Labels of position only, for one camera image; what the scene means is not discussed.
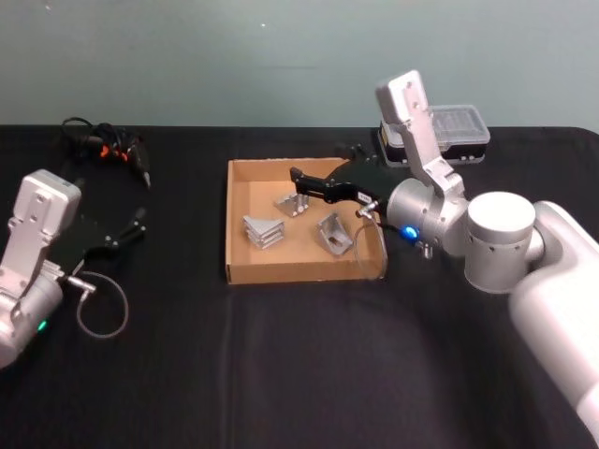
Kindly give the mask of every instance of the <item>teal wall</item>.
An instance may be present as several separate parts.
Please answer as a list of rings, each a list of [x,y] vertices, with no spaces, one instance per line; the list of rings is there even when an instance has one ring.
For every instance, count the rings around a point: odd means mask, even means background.
[[[1,0],[0,123],[364,126],[417,68],[488,125],[599,131],[599,0]]]

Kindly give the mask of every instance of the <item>cable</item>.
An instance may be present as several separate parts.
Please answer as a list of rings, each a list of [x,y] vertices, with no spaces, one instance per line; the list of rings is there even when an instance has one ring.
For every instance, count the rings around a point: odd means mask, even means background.
[[[83,310],[83,303],[85,302],[85,299],[84,299],[84,300],[81,300],[79,305],[77,306],[77,314],[76,314],[77,324],[79,325],[80,329],[83,332],[85,332],[87,335],[89,335],[90,337],[93,337],[95,339],[108,340],[108,339],[112,339],[112,338],[116,337],[117,335],[119,335],[121,332],[124,331],[124,328],[127,326],[127,323],[129,321],[129,301],[127,300],[127,295],[124,293],[123,288],[121,288],[121,285],[119,285],[112,278],[109,278],[108,276],[101,274],[101,273],[96,273],[95,271],[80,271],[79,274],[82,276],[97,277],[99,279],[102,279],[104,281],[111,283],[112,286],[114,288],[116,288],[116,290],[121,294],[121,299],[123,300],[124,314],[123,314],[123,322],[115,331],[110,332],[108,334],[98,334],[97,332],[94,332],[88,326],[86,326],[83,323],[83,320],[81,319],[81,311]]]
[[[368,219],[371,222],[367,223],[367,224],[363,224],[361,227],[358,228],[358,230],[356,231],[356,234],[354,234],[354,256],[356,258],[356,261],[358,262],[360,271],[362,272],[362,274],[364,274],[364,277],[366,279],[368,279],[369,281],[378,281],[379,279],[385,278],[385,274],[387,273],[387,265],[388,265],[387,246],[385,244],[385,237],[383,236],[383,229],[388,229],[388,228],[395,229],[395,228],[393,226],[391,226],[390,224],[377,223],[373,217],[368,217]],[[379,242],[381,243],[381,253],[383,255],[383,265],[381,266],[381,270],[379,271],[379,273],[375,276],[369,276],[368,272],[366,271],[366,268],[362,264],[362,259],[359,256],[359,250],[358,250],[359,233],[370,226],[374,226],[376,228]]]

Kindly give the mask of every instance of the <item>blue led light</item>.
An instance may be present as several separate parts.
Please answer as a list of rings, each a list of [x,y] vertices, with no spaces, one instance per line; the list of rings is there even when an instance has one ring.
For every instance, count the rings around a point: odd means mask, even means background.
[[[400,236],[402,239],[409,241],[410,243],[416,243],[419,236],[418,229],[413,226],[404,226],[400,229]]]

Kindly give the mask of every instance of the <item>metal bracket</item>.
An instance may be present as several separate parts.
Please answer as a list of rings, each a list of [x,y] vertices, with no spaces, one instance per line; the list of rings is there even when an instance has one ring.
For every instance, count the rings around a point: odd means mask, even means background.
[[[304,194],[293,193],[275,201],[274,205],[282,213],[293,218],[304,213],[310,207],[308,205],[309,198]]]
[[[354,245],[337,212],[323,218],[318,222],[317,228],[321,242],[333,255],[343,255]]]
[[[243,217],[248,239],[261,250],[265,250],[285,236],[283,220],[258,220],[248,215]]]

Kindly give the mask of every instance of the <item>open cardboard tray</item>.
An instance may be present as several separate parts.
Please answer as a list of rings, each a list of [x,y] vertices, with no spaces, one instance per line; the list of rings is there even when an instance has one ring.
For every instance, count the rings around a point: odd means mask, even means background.
[[[316,238],[317,223],[337,211],[343,226],[353,238],[365,222],[356,217],[359,204],[344,201],[327,204],[310,198],[310,208],[290,218],[274,202],[295,192],[289,169],[326,177],[344,159],[234,160],[228,163],[226,189],[226,276],[229,283],[308,282],[364,279],[382,266],[381,243],[374,226],[360,233],[358,245],[361,269],[353,249],[340,257],[326,251]],[[285,220],[285,238],[260,250],[247,238],[243,215],[258,219]]]

